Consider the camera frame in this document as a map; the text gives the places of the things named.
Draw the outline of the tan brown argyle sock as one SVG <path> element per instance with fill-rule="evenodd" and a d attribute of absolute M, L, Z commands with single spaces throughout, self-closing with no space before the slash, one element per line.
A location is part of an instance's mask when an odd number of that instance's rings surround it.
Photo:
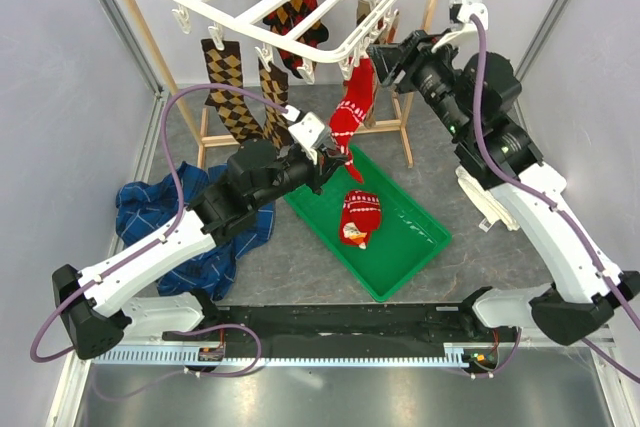
<path fill-rule="evenodd" d="M 356 9 L 357 25 L 361 24 L 365 20 L 365 18 L 371 13 L 372 6 L 373 4 L 369 0 L 358 0 L 358 5 Z M 392 14 L 392 20 L 390 21 L 389 24 L 385 24 L 384 20 L 381 20 L 381 24 L 382 24 L 381 32 L 376 38 L 376 40 L 374 41 L 375 44 L 389 44 L 393 42 L 393 39 L 397 31 L 398 23 L 399 23 L 398 16 L 399 16 L 399 10 L 395 9 Z M 374 78 L 373 79 L 373 101 L 374 102 L 376 101 L 377 91 L 378 91 L 378 80 L 377 78 Z M 376 124 L 374 102 L 372 103 L 372 106 L 369 109 L 364 119 L 364 127 L 366 129 L 372 129 Z"/>

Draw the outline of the red christmas sock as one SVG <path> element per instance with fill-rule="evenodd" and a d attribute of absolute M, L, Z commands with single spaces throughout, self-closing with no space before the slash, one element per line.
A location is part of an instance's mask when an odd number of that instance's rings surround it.
<path fill-rule="evenodd" d="M 363 177 L 354 165 L 349 142 L 363 124 L 371 109 L 374 92 L 375 71 L 368 58 L 361 59 L 347 81 L 346 93 L 337 105 L 329 122 L 331 135 L 341 154 L 347 157 L 345 168 L 349 175 L 359 183 Z"/>
<path fill-rule="evenodd" d="M 345 245 L 366 250 L 372 234 L 380 227 L 382 209 L 379 197 L 362 190 L 349 191 L 343 201 L 339 227 Z"/>

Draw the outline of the brown yellow argyle sock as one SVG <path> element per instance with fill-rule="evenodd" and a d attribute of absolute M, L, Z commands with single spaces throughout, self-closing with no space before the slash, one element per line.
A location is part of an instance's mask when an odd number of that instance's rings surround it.
<path fill-rule="evenodd" d="M 275 64 L 270 63 L 266 69 L 259 62 L 259 76 L 262 95 L 271 102 L 286 106 L 288 104 L 289 78 L 288 74 L 280 70 Z M 286 119 L 282 112 L 271 105 L 265 106 L 264 137 L 277 149 L 289 146 L 293 139 L 288 131 Z"/>
<path fill-rule="evenodd" d="M 200 40 L 205 67 L 210 83 L 243 87 L 240 45 L 237 41 L 224 41 L 218 49 L 211 38 Z M 205 104 L 214 107 L 222 124 L 239 143 L 262 138 L 262 127 L 250 112 L 242 93 L 211 89 Z"/>

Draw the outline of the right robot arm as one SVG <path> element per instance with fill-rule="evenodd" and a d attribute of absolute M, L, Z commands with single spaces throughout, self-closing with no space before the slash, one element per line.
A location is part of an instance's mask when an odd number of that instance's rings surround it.
<path fill-rule="evenodd" d="M 572 345 L 638 295 L 639 274 L 597 248 L 562 197 L 563 178 L 509 117 L 522 91 L 511 62 L 484 51 L 456 69 L 456 48 L 438 46 L 438 39 L 414 31 L 366 52 L 382 86 L 423 97 L 451 135 L 461 167 L 516 220 L 552 277 L 536 288 L 477 290 L 458 315 L 459 331 L 477 341 L 497 327 L 537 328 Z"/>

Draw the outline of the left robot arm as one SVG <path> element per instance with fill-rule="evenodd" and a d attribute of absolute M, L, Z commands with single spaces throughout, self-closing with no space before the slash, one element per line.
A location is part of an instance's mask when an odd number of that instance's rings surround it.
<path fill-rule="evenodd" d="M 244 142 L 224 172 L 161 228 L 99 264 L 78 270 L 65 264 L 52 274 L 56 315 L 72 351 L 96 358 L 133 331 L 125 304 L 143 287 L 191 258 L 219 247 L 251 227 L 261 207 L 301 186 L 319 194 L 349 161 L 347 148 L 321 144 L 310 158 L 302 146 L 280 156 L 267 140 Z"/>

